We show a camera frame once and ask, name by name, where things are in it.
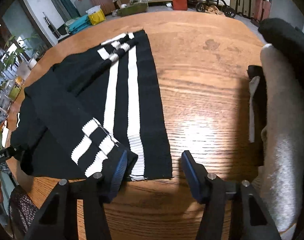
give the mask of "ribbed knit fabric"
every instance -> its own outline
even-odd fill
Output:
[[[28,143],[34,176],[111,176],[124,149],[129,180],[172,177],[158,80],[144,31],[55,64],[25,89],[11,145]]]

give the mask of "black wheel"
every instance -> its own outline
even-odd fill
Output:
[[[236,15],[236,11],[230,6],[223,6],[222,12],[226,17],[234,18]]]
[[[195,6],[196,11],[198,12],[205,12],[205,3],[198,2]]]

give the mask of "pink suitcase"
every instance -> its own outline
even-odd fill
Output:
[[[255,20],[261,21],[268,18],[270,11],[271,11],[271,3],[269,1],[255,0],[255,14],[254,14]]]

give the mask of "wooden table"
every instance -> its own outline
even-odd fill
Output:
[[[122,32],[148,34],[171,146],[173,178],[129,182],[105,212],[112,239],[194,239],[203,206],[191,196],[180,156],[190,150],[195,160],[223,179],[252,180],[260,158],[248,143],[247,66],[260,65],[262,43],[240,21],[207,13],[144,13],[98,24],[49,49],[25,82],[28,86],[69,54],[79,53]],[[9,128],[24,98],[12,105]],[[29,178],[13,158],[8,164],[40,207],[57,179]],[[79,237],[86,239],[82,203],[78,205]],[[229,225],[226,206],[223,238]]]

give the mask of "floor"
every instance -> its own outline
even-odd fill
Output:
[[[149,6],[149,9],[146,13],[149,12],[163,12],[163,11],[173,11],[172,8],[166,7],[165,5],[154,5]],[[194,8],[188,8],[188,11],[196,11]],[[121,18],[120,16],[113,17],[111,14],[106,16],[106,21],[114,20],[117,18]],[[251,20],[248,18],[244,18],[242,16],[236,15],[236,20],[239,20],[243,22],[259,39],[263,44],[266,44],[266,41],[264,40],[263,36],[258,32],[258,27],[256,27],[254,24],[251,23]]]

